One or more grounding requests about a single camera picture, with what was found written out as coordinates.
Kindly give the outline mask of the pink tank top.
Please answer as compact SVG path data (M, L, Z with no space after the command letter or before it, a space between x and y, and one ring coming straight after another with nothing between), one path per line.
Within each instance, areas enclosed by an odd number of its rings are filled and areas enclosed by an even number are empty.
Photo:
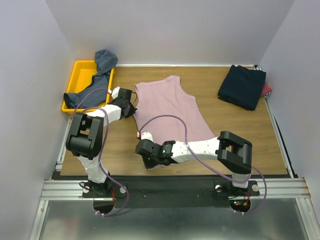
M137 110L133 115L138 131L150 132L153 142L197 142L215 138L201 115L196 98L181 87L180 77L140 82L134 86Z

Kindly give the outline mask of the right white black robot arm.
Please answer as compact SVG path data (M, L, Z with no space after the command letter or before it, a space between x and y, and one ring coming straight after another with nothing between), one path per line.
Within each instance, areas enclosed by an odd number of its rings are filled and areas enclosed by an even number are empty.
M153 142L151 133L144 132L135 147L135 153L142 157L146 169L181 164L188 161L217 160L232 172L230 189L235 195L248 190L252 173L252 143L238 135L222 131L220 136L201 141Z

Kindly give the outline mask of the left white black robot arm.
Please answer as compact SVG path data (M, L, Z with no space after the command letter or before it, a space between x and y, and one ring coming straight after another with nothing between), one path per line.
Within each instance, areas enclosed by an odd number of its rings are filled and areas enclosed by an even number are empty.
M65 147L84 167L88 181L81 182L86 198L105 198L111 195L110 174L102 167L101 155L108 136L109 124L131 117L137 110L131 103L132 90L116 87L112 101L103 107L89 107L73 114Z

